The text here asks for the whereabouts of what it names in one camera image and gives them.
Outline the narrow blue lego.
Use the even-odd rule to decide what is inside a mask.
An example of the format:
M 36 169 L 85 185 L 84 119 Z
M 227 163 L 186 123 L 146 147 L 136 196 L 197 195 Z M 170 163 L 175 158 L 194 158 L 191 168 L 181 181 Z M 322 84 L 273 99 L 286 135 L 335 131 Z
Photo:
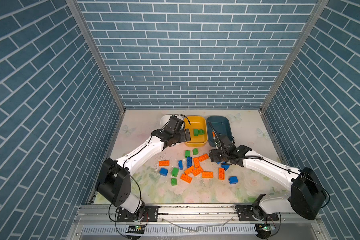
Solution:
M 183 167 L 183 162 L 182 161 L 178 161 L 178 167 L 179 167 L 179 170 L 183 170 L 184 167 Z

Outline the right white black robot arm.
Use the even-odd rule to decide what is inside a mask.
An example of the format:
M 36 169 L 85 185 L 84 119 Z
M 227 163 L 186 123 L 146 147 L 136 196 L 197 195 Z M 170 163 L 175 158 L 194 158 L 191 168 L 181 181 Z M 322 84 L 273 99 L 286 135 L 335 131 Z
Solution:
M 252 203 L 253 217 L 260 221 L 276 213 L 296 213 L 307 220 L 314 220 L 330 201 L 330 194 L 320 183 L 314 170 L 298 169 L 266 158 L 250 147 L 238 147 L 227 136 L 213 135 L 215 149 L 210 150 L 212 162 L 238 165 L 253 170 L 280 184 L 287 193 L 272 197 L 259 195 Z

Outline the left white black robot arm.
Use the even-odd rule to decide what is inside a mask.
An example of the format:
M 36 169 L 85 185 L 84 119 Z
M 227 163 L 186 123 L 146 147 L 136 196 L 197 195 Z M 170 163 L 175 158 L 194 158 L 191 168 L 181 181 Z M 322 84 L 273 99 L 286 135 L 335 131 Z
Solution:
M 136 149 L 123 157 L 106 159 L 100 168 L 95 190 L 105 197 L 112 206 L 128 211 L 133 218 L 141 220 L 144 216 L 145 203 L 142 192 L 132 194 L 132 182 L 137 182 L 133 174 L 147 160 L 168 147 L 191 140 L 190 131 L 185 129 L 190 120 L 185 115 L 170 115 L 167 122 L 151 132 L 150 137 Z

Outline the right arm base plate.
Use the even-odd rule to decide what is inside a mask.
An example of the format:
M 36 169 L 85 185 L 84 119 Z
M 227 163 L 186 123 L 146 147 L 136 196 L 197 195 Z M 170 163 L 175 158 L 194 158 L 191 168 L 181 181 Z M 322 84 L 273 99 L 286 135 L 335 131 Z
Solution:
M 235 205 L 234 209 L 238 213 L 239 221 L 278 221 L 278 214 L 266 214 L 260 208 L 253 207 L 252 205 Z

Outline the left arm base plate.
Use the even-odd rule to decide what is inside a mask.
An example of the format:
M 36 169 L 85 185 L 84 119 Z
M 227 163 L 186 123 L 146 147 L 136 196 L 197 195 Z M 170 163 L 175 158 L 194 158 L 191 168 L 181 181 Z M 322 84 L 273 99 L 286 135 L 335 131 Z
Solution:
M 159 206 L 140 207 L 135 214 L 119 207 L 117 213 L 117 222 L 157 222 Z

